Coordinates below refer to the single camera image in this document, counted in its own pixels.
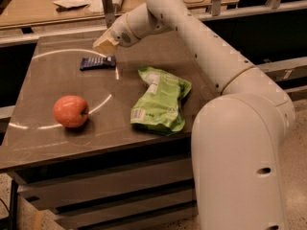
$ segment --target snack bag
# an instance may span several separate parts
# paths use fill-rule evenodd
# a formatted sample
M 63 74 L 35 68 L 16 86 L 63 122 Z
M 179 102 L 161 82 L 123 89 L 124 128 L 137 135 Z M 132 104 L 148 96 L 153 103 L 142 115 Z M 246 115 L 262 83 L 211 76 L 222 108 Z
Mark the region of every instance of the snack bag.
M 191 82 L 151 66 L 142 66 L 138 74 L 148 89 L 131 109 L 130 123 L 164 135 L 181 131 L 185 121 L 180 103 L 190 92 Z

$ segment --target wooden table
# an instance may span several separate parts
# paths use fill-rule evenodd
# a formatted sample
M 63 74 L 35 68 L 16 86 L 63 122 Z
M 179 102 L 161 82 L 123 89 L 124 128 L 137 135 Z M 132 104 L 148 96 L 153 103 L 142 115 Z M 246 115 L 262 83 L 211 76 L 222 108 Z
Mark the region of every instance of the wooden table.
M 0 15 L 0 30 L 31 27 L 68 21 L 104 18 L 102 12 L 90 12 L 86 8 L 56 12 L 56 0 L 12 0 Z M 208 7 L 211 0 L 184 0 L 189 8 Z M 222 0 L 223 4 L 235 4 L 237 0 Z M 145 0 L 125 0 L 120 13 L 136 8 Z

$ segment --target green plastic bag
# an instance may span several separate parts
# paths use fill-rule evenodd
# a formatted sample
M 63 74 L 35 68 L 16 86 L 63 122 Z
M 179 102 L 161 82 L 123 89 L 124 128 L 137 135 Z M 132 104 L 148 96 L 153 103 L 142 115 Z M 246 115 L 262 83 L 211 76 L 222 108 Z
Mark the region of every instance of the green plastic bag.
M 142 66 L 138 74 L 148 89 L 131 109 L 130 123 L 164 135 L 181 131 L 185 124 L 181 99 L 190 92 L 191 82 L 151 66 Z

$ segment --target cable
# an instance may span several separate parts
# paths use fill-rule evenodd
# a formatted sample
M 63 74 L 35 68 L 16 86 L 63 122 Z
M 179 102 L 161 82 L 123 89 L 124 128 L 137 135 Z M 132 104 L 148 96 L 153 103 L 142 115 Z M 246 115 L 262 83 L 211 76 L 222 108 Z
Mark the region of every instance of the cable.
M 4 207 L 7 209 L 8 213 L 9 213 L 9 217 L 11 217 L 10 210 L 9 210 L 9 207 L 7 206 L 7 204 L 2 200 L 2 198 L 0 198 L 0 201 L 3 203 Z

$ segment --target paper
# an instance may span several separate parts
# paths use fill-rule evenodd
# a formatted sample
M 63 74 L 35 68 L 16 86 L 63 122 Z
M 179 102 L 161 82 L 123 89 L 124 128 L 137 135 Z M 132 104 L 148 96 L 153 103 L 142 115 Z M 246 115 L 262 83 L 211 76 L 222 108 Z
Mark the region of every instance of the paper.
M 101 0 L 57 0 L 54 4 L 65 7 L 66 9 L 80 7 L 85 5 L 96 4 L 97 1 Z
M 88 10 L 90 12 L 103 12 L 103 1 L 102 0 L 93 0 L 92 3 L 89 5 Z

